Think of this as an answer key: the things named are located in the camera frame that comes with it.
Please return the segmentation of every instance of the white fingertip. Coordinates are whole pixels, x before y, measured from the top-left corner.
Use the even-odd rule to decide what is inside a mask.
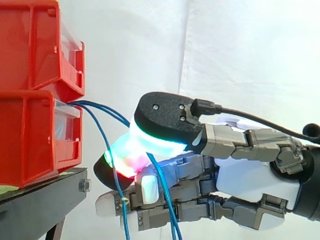
[[[130,233],[137,233],[139,231],[139,221],[137,211],[132,211],[127,214],[128,228]],[[124,216],[120,216],[120,227],[122,230],[125,229],[124,226]]]
[[[101,218],[115,217],[115,198],[111,193],[105,193],[95,201],[95,213]]]
[[[141,180],[142,199],[144,204],[154,204],[159,199],[158,180],[154,175],[145,175]]]

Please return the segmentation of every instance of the robotic hand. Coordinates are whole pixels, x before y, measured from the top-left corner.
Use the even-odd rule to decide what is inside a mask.
[[[147,152],[159,154],[157,150],[162,148],[170,156],[176,153],[174,147],[181,151],[182,146],[182,150],[191,151],[159,163],[178,221],[225,217],[254,230],[279,226],[286,213],[320,221],[320,148],[247,120],[199,122],[203,114],[221,112],[223,108],[213,102],[152,92],[140,99],[134,114],[135,126],[163,141],[157,148],[140,139]],[[303,133],[318,143],[320,134],[315,124],[307,125]],[[166,142],[177,145],[169,150]],[[101,161],[94,167],[95,174],[115,189]],[[170,222],[152,165],[139,169],[134,179],[119,177],[125,188],[134,181],[124,191],[131,230],[158,228]],[[221,197],[221,193],[231,197]],[[120,202],[116,191],[103,194],[96,201],[97,214],[121,216]]]

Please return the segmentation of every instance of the black cable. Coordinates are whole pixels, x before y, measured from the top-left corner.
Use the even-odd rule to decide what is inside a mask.
[[[272,129],[277,130],[279,132],[282,132],[284,134],[290,135],[290,136],[295,137],[297,139],[307,140],[307,141],[312,142],[314,144],[319,144],[320,143],[320,140],[318,138],[316,138],[316,137],[309,137],[307,135],[303,135],[303,134],[297,133],[295,131],[289,130],[289,129],[283,127],[283,126],[277,125],[277,124],[275,124],[275,123],[273,123],[271,121],[265,120],[265,119],[260,118],[258,116],[252,115],[250,113],[246,113],[246,112],[243,112],[243,111],[239,111],[239,110],[235,110],[235,109],[231,109],[231,108],[226,108],[226,107],[222,107],[221,112],[224,113],[224,114],[231,114],[231,115],[235,115],[235,116],[238,116],[238,117],[242,117],[242,118],[245,118],[245,119],[249,119],[249,120],[255,121],[257,123],[265,125],[265,126],[267,126],[269,128],[272,128]]]

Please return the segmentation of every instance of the cable connector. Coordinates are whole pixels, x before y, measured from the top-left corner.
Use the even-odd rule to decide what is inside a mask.
[[[215,115],[222,113],[222,106],[212,101],[195,99],[191,104],[190,111],[192,116],[200,117],[201,115]]]

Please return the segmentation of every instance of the white fabric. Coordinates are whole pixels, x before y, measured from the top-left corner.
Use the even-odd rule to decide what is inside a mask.
[[[317,0],[190,0],[180,93],[298,132],[319,122],[319,6]],[[282,226],[263,232],[226,219],[181,230],[185,240],[313,240],[319,226],[287,214]]]

